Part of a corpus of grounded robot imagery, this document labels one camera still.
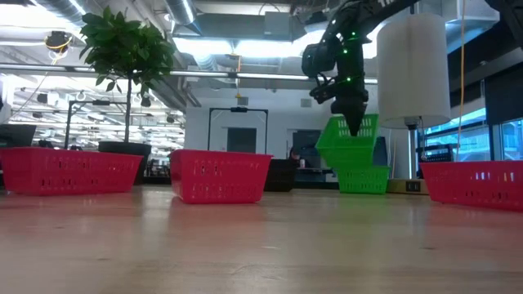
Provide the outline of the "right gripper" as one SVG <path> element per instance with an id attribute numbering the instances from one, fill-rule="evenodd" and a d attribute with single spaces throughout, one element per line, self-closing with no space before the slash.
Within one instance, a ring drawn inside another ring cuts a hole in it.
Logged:
<path id="1" fill-rule="evenodd" d="M 365 85 L 363 83 L 337 83 L 330 87 L 330 91 L 335 99 L 330 106 L 331 113 L 344 114 L 351 136 L 356 136 L 361 129 L 369 101 Z"/>

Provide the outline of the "black slotted plastic basket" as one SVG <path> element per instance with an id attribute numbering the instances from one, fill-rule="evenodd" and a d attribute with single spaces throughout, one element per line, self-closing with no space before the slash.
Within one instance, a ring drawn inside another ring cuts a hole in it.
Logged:
<path id="1" fill-rule="evenodd" d="M 271 159 L 269 164 L 270 171 L 292 171 L 295 170 L 299 164 L 292 159 Z"/>
<path id="2" fill-rule="evenodd" d="M 267 174 L 264 190 L 266 192 L 289 192 L 293 189 L 296 170 L 270 169 Z"/>

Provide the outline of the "red slotted plastic basket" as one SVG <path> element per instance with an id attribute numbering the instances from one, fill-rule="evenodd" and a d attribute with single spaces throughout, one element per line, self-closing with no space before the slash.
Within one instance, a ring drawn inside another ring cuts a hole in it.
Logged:
<path id="1" fill-rule="evenodd" d="M 172 189 L 183 203 L 256 203 L 271 159 L 269 154 L 177 149 L 170 154 Z"/>
<path id="2" fill-rule="evenodd" d="M 6 190 L 34 196 L 127 192 L 141 160 L 138 155 L 92 151 L 0 149 Z"/>
<path id="3" fill-rule="evenodd" d="M 523 161 L 421 165 L 432 201 L 523 212 Z"/>

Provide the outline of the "white cylindrical lamp shade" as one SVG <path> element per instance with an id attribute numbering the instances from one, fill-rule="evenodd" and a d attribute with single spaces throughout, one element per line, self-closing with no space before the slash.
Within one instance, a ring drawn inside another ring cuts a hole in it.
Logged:
<path id="1" fill-rule="evenodd" d="M 386 24 L 377 36 L 382 127 L 434 127 L 451 119 L 445 21 L 429 13 Z"/>

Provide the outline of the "green slotted plastic basket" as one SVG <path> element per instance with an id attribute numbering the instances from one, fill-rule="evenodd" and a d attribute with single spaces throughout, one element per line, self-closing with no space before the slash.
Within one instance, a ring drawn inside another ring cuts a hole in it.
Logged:
<path id="1" fill-rule="evenodd" d="M 315 147 L 328 167 L 371 166 L 377 129 L 377 114 L 366 114 L 363 117 L 357 136 L 351 135 L 343 116 L 333 116 L 328 120 Z"/>
<path id="2" fill-rule="evenodd" d="M 384 194 L 390 168 L 387 166 L 351 167 L 338 171 L 339 190 L 345 194 Z"/>

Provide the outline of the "black metal frame station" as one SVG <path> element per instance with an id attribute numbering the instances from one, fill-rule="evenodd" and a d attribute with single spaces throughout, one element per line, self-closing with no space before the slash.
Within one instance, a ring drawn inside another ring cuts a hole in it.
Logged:
<path id="1" fill-rule="evenodd" d="M 267 109 L 210 108 L 207 150 L 268 154 L 268 118 Z"/>
<path id="2" fill-rule="evenodd" d="M 69 148 L 69 134 L 70 134 L 70 127 L 71 127 L 71 118 L 74 114 L 77 113 L 77 110 L 73 110 L 74 105 L 80 104 L 80 107 L 83 107 L 84 105 L 96 105 L 96 106 L 109 106 L 109 105 L 125 105 L 125 102 L 117 102 L 117 101 L 110 101 L 110 100 L 70 100 L 69 101 L 69 108 L 67 112 L 67 120 L 66 120 L 66 127 L 65 127 L 65 143 L 64 143 L 64 149 Z"/>

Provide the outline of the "black ceiling-hung device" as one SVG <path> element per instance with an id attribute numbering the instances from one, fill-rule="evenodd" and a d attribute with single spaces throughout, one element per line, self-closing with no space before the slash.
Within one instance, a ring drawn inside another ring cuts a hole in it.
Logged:
<path id="1" fill-rule="evenodd" d="M 44 39 L 44 45 L 55 53 L 66 53 L 70 43 L 74 40 L 71 33 L 65 31 L 51 31 Z"/>

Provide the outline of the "black monitor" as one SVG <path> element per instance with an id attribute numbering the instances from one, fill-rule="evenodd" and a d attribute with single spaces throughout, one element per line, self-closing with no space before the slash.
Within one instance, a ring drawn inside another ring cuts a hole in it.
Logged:
<path id="1" fill-rule="evenodd" d="M 29 147 L 32 145 L 36 127 L 34 125 L 0 125 L 0 148 Z"/>

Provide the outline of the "black mesh crate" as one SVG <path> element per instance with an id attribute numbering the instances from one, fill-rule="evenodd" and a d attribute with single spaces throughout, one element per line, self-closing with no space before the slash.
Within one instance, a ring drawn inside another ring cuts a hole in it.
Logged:
<path id="1" fill-rule="evenodd" d="M 417 147 L 416 153 L 421 163 L 453 162 L 457 144 L 430 145 Z"/>

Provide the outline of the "dark blue chair back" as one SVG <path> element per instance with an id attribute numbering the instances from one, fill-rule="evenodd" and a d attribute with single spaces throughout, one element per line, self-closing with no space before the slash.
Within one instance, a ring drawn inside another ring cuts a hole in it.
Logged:
<path id="1" fill-rule="evenodd" d="M 383 136 L 378 136 L 373 148 L 373 165 L 374 166 L 387 166 L 388 165 L 388 153 L 387 143 Z"/>

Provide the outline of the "green leafy indoor tree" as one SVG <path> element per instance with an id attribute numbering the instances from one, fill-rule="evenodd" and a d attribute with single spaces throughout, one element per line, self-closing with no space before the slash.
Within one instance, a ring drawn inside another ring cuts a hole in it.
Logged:
<path id="1" fill-rule="evenodd" d="M 80 57 L 96 74 L 96 84 L 109 84 L 107 91 L 121 91 L 127 82 L 124 141 L 130 139 L 132 91 L 143 97 L 174 70 L 176 46 L 158 28 L 139 20 L 127 20 L 122 12 L 106 7 L 100 15 L 82 16 L 80 34 L 86 42 Z"/>

